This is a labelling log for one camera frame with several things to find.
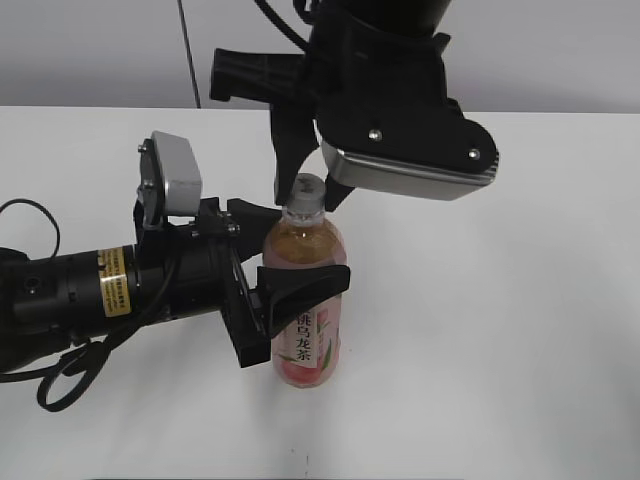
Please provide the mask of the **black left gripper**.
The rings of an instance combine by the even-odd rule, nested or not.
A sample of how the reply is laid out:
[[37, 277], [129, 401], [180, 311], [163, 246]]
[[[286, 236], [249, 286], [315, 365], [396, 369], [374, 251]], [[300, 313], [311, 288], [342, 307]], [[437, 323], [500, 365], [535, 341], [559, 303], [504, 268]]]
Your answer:
[[257, 269], [257, 296], [242, 264], [262, 253], [282, 210], [201, 194], [195, 217], [163, 213], [161, 177], [151, 136], [139, 147], [140, 184], [133, 210], [140, 295], [160, 290], [155, 319], [221, 313], [239, 364], [269, 361], [271, 341], [291, 322], [350, 286], [350, 268]]

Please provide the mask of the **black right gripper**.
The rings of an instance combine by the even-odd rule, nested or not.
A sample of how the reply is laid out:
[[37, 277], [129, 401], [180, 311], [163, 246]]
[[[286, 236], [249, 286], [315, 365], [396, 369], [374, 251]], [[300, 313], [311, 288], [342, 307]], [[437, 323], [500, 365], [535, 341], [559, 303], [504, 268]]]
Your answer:
[[[285, 204], [306, 159], [330, 145], [352, 153], [480, 173], [497, 159], [489, 132], [466, 118], [447, 90], [442, 9], [300, 9], [302, 38], [273, 9], [266, 19], [297, 54], [218, 48], [209, 96], [270, 105], [274, 201]], [[355, 190], [328, 173], [326, 210]]]

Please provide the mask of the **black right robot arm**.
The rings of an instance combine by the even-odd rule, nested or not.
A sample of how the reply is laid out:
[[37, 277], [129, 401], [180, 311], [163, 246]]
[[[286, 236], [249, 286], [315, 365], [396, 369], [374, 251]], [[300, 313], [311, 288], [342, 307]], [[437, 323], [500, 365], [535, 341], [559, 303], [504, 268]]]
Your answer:
[[499, 151], [447, 89], [439, 31], [444, 1], [297, 1], [298, 35], [267, 3], [264, 16], [293, 53], [216, 49], [210, 96], [266, 104], [284, 205], [315, 151], [328, 173], [324, 205], [355, 189], [451, 201], [491, 185]]

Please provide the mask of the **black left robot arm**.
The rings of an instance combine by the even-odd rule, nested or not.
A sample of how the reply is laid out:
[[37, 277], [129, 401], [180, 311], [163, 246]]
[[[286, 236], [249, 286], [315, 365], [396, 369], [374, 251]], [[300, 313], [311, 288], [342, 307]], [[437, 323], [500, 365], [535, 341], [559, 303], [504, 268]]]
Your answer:
[[1, 253], [1, 368], [11, 371], [129, 326], [220, 312], [239, 363], [271, 356], [271, 341], [297, 316], [346, 291], [341, 264], [262, 267], [249, 287], [243, 263], [257, 255], [281, 213], [202, 194], [189, 141], [155, 131], [140, 147], [133, 212], [136, 241], [31, 260]]

